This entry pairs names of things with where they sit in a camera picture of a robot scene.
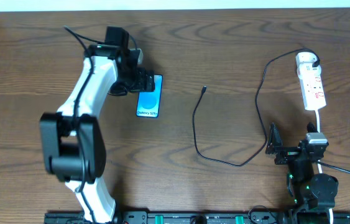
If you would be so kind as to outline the blue Galaxy smartphone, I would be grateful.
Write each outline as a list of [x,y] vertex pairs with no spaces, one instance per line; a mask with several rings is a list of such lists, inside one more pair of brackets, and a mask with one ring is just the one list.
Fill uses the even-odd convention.
[[162,75],[154,75],[155,90],[139,93],[136,115],[145,118],[158,118],[162,96]]

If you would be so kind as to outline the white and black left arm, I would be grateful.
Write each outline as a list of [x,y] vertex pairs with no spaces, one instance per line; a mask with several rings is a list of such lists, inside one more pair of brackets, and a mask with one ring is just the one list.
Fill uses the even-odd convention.
[[133,37],[107,27],[103,41],[65,28],[83,48],[83,69],[73,91],[54,113],[42,114],[39,127],[45,169],[77,197],[83,223],[122,223],[121,211],[104,180],[106,148],[98,123],[107,96],[150,93],[154,71],[143,68],[142,50],[129,48]]

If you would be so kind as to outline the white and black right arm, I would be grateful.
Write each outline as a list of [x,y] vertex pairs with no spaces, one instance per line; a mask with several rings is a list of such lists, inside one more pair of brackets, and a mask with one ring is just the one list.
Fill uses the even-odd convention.
[[312,123],[308,124],[307,130],[297,146],[287,147],[283,145],[276,125],[270,125],[265,153],[275,156],[275,164],[288,166],[287,189],[296,200],[293,208],[278,215],[278,223],[306,223],[309,215],[315,223],[329,222],[329,209],[335,206],[337,178],[316,174],[313,170],[313,164],[323,158],[328,140]]

